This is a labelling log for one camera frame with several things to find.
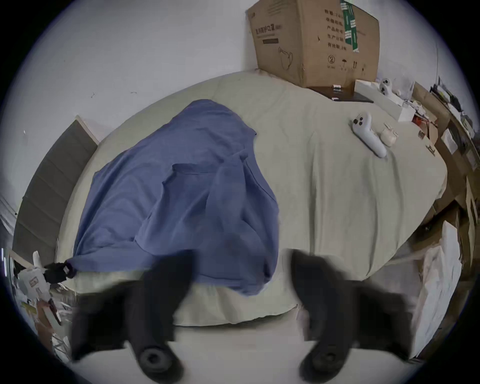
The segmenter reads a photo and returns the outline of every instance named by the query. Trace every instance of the wrinkled sheet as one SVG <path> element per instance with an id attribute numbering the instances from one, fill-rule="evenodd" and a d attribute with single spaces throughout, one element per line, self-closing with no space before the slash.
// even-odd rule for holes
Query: wrinkled sheet
<path id="1" fill-rule="evenodd" d="M 190 103 L 94 175 L 69 263 L 131 271 L 195 250 L 196 282 L 257 294 L 275 271 L 278 206 L 255 135 L 221 104 Z"/>
<path id="2" fill-rule="evenodd" d="M 57 261 L 72 256 L 93 174 L 202 98 L 225 105 L 257 132 L 255 158 L 278 202 L 280 253 L 272 280 L 256 296 L 194 284 L 176 324 L 239 323 L 292 309 L 297 299 L 284 248 L 328 255 L 348 277 L 367 278 L 408 239 L 442 190 L 445 163 L 413 123 L 398 123 L 375 104 L 334 102 L 262 71 L 233 73 L 150 105 L 100 143 L 70 198 Z M 398 133 L 383 159 L 352 133 L 349 123 L 362 111 L 371 113 L 374 131 L 387 123 Z M 84 273 L 66 285 L 95 292 L 140 273 Z"/>

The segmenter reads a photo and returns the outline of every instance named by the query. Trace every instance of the green tape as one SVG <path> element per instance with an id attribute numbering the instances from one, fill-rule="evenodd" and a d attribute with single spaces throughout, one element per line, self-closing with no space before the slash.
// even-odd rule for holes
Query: green tape
<path id="1" fill-rule="evenodd" d="M 357 42 L 357 24 L 353 14 L 353 6 L 345 0 L 340 0 L 340 7 L 343 12 L 343 22 L 345 24 L 345 42 L 352 46 L 354 52 L 359 51 Z"/>

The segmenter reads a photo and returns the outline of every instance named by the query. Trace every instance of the mattress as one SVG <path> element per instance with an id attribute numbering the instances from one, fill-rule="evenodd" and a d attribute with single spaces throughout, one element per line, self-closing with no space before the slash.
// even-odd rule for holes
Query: mattress
<path id="1" fill-rule="evenodd" d="M 257 132 L 255 157 L 279 206 L 280 253 L 272 280 L 256 296 L 194 284 L 175 315 L 178 325 L 235 324 L 295 307 L 282 251 L 287 248 L 324 255 L 347 277 L 367 278 L 395 254 L 445 188 L 445 163 L 427 149 L 430 141 L 418 136 L 413 123 L 398 123 L 371 103 L 334 102 L 263 71 L 238 72 L 148 106 L 100 143 L 65 211 L 57 262 L 72 256 L 93 174 L 204 98 L 225 105 Z M 371 113 L 374 131 L 387 123 L 398 133 L 383 159 L 351 131 L 361 111 Z M 141 273 L 79 273 L 65 285 L 96 292 Z"/>

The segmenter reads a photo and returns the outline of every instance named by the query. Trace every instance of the blue cloth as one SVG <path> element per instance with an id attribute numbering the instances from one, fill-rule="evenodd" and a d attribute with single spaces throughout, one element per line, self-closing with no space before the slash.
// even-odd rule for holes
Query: blue cloth
<path id="1" fill-rule="evenodd" d="M 225 106 L 192 102 L 94 175 L 68 262 L 136 270 L 193 249 L 196 281 L 258 293 L 276 267 L 278 206 L 255 135 Z"/>

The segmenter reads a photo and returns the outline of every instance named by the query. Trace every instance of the white game controller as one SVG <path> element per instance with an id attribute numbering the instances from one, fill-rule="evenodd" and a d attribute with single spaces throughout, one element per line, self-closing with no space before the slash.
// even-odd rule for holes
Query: white game controller
<path id="1" fill-rule="evenodd" d="M 385 96 L 387 96 L 388 98 L 390 98 L 390 96 L 392 95 L 392 81 L 390 79 L 383 79 L 381 82 L 380 82 L 380 92 L 382 94 L 384 94 Z"/>
<path id="2" fill-rule="evenodd" d="M 387 149 L 372 131 L 372 116 L 368 112 L 359 114 L 352 124 L 353 133 L 362 140 L 378 157 L 387 156 Z"/>

